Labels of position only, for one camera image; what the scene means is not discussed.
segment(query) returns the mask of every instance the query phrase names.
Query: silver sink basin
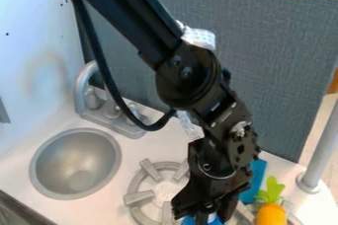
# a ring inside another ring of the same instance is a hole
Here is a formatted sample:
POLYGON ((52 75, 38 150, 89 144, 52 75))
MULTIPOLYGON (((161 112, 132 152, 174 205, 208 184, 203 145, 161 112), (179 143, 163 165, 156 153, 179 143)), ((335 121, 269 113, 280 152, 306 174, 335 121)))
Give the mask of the silver sink basin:
POLYGON ((48 197, 75 199, 104 187, 120 163, 121 149, 112 136, 92 128, 71 129, 38 149, 30 165, 30 178, 48 197))

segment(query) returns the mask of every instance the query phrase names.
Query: white pole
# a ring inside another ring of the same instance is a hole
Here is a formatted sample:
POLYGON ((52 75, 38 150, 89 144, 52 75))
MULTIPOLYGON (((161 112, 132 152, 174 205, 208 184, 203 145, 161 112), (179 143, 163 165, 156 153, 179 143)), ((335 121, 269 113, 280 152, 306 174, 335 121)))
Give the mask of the white pole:
POLYGON ((319 139, 317 147, 307 166, 305 173, 298 175, 298 186, 308 193, 320 191, 320 177, 323 174, 332 153, 338 144, 338 101, 336 101, 331 116, 319 139))

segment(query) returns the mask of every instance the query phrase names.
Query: blue object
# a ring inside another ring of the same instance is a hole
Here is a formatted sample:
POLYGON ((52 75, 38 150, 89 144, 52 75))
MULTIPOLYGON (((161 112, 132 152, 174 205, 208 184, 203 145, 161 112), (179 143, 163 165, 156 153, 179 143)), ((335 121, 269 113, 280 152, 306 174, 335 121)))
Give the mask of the blue object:
POLYGON ((239 195, 239 200, 244 204, 252 204, 256 202, 255 196, 258 194, 258 190, 261 187, 265 169, 267 168, 267 162, 261 159, 258 159, 251 163, 251 170, 253 172, 253 178, 250 181, 251 188, 242 192, 239 195))
MULTIPOLYGON (((181 225, 195 225, 195 221, 194 221, 194 218, 190 217, 190 216, 187 216, 183 219, 181 225)), ((211 223, 208 223, 208 225, 223 225, 223 223, 221 223, 219 221, 219 218, 218 216, 216 217, 216 219, 211 222, 211 223)))

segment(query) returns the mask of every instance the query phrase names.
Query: black cable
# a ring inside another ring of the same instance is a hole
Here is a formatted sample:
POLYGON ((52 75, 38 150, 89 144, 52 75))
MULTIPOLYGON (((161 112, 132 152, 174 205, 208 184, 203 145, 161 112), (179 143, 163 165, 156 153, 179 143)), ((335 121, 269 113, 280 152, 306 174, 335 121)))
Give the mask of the black cable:
POLYGON ((142 121, 140 121, 129 109, 126 105, 124 99, 122 98, 119 89, 111 75, 111 72, 108 68, 107 61, 103 50, 100 46, 98 37, 95 33, 95 29, 93 27, 92 21, 89 17, 88 11, 82 0, 72 0, 74 9, 80 19, 84 31, 88 37, 90 46, 93 50, 96 62, 99 66, 101 75, 106 83, 106 86, 114 98, 117 105, 120 107, 122 112, 138 127, 146 130, 146 131, 156 131, 165 126, 168 120, 175 114, 175 110, 171 109, 169 112, 165 113, 161 118, 159 118, 155 123, 151 125, 146 125, 142 121))

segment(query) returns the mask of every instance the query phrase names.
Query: screw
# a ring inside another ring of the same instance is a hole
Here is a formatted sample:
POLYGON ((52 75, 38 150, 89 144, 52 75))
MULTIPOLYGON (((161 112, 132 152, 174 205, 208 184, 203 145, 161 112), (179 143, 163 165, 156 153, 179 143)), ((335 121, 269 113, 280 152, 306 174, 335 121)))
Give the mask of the screw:
POLYGON ((183 70, 181 71, 181 77, 183 79, 188 79, 191 75, 193 74, 193 69, 192 67, 184 67, 183 70))
POLYGON ((173 66, 179 66, 182 61, 181 56, 175 55, 173 58, 171 58, 170 63, 173 66))
POLYGON ((244 137, 244 136, 245 136, 245 130, 244 130, 244 128, 239 128, 239 129, 237 130, 237 132, 236 132, 236 135, 237 135, 238 137, 244 137))
POLYGON ((206 172, 211 170, 211 165, 210 164, 203 164, 203 170, 205 170, 206 172))

